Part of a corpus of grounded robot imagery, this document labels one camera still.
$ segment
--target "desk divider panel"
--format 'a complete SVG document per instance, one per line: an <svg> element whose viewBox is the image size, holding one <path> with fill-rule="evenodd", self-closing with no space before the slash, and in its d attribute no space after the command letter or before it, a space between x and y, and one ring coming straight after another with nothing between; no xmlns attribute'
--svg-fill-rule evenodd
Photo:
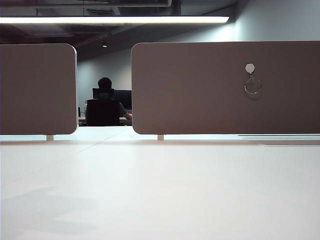
<svg viewBox="0 0 320 240"><path fill-rule="evenodd" d="M139 134L320 133L319 41L139 43L131 54Z"/></svg>
<svg viewBox="0 0 320 240"><path fill-rule="evenodd" d="M68 44L0 45L0 134L71 134L77 54Z"/></svg>

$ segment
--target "ceiling light strip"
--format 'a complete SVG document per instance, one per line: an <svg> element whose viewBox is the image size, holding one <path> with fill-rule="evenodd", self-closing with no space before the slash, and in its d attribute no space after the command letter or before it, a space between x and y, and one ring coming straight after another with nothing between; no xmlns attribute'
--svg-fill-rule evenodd
<svg viewBox="0 0 320 240"><path fill-rule="evenodd" d="M0 24L217 24L228 16L0 17Z"/></svg>

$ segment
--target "desk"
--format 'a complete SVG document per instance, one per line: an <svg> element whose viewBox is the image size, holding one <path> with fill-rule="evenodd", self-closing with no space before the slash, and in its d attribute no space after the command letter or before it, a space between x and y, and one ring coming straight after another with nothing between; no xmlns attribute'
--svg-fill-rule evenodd
<svg viewBox="0 0 320 240"><path fill-rule="evenodd" d="M120 120L120 123L123 123L124 125L132 126L132 120L128 120L125 117L119 117L119 120ZM79 126L84 126L86 124L86 117L85 116L78 117L78 124Z"/></svg>
<svg viewBox="0 0 320 240"><path fill-rule="evenodd" d="M130 126L28 137L1 142L3 240L320 239L319 139L163 142Z"/></svg>

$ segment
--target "panel leg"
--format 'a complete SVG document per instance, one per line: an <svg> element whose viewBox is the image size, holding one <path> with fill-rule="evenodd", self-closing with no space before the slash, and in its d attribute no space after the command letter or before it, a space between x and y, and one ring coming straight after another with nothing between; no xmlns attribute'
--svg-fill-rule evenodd
<svg viewBox="0 0 320 240"><path fill-rule="evenodd" d="M53 135L46 135L46 141L53 141L54 140L54 136Z"/></svg>
<svg viewBox="0 0 320 240"><path fill-rule="evenodd" d="M158 136L158 141L163 141L165 140L165 135L157 135Z"/></svg>

